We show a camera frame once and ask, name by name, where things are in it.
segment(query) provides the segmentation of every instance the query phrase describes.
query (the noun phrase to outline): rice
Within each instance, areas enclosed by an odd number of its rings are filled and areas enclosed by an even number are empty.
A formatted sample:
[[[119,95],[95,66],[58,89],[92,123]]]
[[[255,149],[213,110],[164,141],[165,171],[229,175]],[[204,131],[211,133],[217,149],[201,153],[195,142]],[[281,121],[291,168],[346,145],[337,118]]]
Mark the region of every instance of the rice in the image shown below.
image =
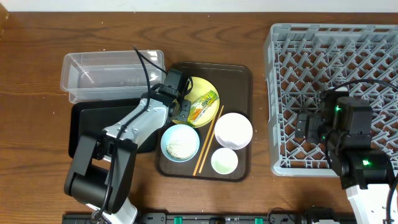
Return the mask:
[[[166,150],[174,159],[189,159],[195,153],[196,144],[189,139],[170,140]]]

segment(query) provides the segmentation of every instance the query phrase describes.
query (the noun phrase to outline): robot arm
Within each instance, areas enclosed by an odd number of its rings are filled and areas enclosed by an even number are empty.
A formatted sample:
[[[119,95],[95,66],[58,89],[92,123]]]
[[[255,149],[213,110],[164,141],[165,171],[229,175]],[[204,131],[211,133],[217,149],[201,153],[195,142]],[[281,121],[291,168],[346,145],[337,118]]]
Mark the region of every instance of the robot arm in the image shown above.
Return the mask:
[[[322,114],[300,113],[296,138],[322,143],[329,167],[340,177],[358,224],[384,223],[394,170],[385,152],[371,149],[373,110],[369,102],[336,91],[324,99]],[[391,204],[398,220],[397,196]]]
[[[117,135],[126,121],[140,113],[121,133],[114,162],[110,197],[103,215],[109,222],[130,224],[134,222],[137,210],[130,203],[130,191],[136,153],[141,144],[156,130],[171,119],[187,121],[191,102],[183,97],[189,92],[188,78],[180,71],[169,70],[158,92],[152,90],[131,113],[116,124],[103,129],[102,138],[84,133],[78,143],[64,191],[87,206],[98,209],[103,206],[109,178],[108,170],[92,164],[92,159],[109,161]]]

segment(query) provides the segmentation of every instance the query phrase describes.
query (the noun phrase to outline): yellow plate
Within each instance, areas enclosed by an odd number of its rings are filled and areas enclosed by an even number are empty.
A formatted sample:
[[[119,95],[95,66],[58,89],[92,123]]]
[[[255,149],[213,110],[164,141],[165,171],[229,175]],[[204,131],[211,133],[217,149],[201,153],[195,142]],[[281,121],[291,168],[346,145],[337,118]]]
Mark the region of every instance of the yellow plate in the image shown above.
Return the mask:
[[[185,96],[184,99],[194,103],[197,99],[199,99],[201,96],[204,96],[210,90],[212,90],[218,95],[218,100],[216,100],[199,118],[199,120],[195,123],[195,125],[192,126],[193,128],[199,128],[209,123],[216,116],[218,107],[220,106],[220,96],[216,88],[204,78],[192,77],[192,81],[193,81],[192,91],[187,96]],[[176,124],[187,124],[185,122],[176,121],[176,120],[173,120],[173,122]]]

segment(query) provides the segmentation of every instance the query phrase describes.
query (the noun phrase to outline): small white bowl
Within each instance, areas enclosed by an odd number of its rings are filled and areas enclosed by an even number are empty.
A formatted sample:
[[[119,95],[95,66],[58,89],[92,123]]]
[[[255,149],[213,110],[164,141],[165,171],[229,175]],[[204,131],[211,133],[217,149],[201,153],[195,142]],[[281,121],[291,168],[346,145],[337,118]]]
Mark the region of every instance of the small white bowl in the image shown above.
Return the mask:
[[[253,137],[250,121],[238,113],[223,115],[217,121],[214,130],[218,143],[228,149],[242,149]]]
[[[238,156],[231,149],[217,149],[211,156],[211,166],[219,174],[230,174],[238,166]]]

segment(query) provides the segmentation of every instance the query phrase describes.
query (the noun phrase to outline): wooden chopstick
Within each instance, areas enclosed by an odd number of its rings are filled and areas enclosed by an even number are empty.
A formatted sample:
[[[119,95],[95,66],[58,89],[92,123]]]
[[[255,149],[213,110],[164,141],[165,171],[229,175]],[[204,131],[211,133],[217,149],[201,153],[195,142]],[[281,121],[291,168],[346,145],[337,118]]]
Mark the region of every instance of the wooden chopstick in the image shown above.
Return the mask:
[[[218,117],[217,117],[217,121],[219,120],[221,114],[223,113],[223,109],[224,109],[224,105],[221,107],[220,113],[218,114]],[[203,161],[201,162],[199,174],[201,173],[201,170],[202,170],[202,168],[203,168],[203,165],[205,164],[206,157],[207,157],[207,152],[209,152],[209,148],[210,148],[210,146],[211,146],[211,142],[213,141],[213,137],[214,137],[214,129],[213,129],[213,132],[212,132],[212,134],[211,134],[211,137],[210,137],[210,140],[209,140],[209,144],[207,145],[207,149],[206,149],[205,156],[204,156],[204,158],[203,158]]]
[[[200,163],[201,157],[203,155],[203,152],[205,151],[207,140],[209,139],[209,136],[210,136],[210,133],[211,133],[211,129],[213,128],[213,124],[214,124],[215,120],[216,120],[216,116],[214,116],[213,120],[211,120],[209,131],[207,132],[205,142],[203,143],[203,147],[201,148],[201,151],[200,151],[200,155],[199,155],[199,159],[198,159],[198,162],[197,162],[197,166],[195,167],[195,170],[193,171],[193,175],[194,176],[197,174],[197,171],[198,171],[198,168],[199,168],[199,163]]]

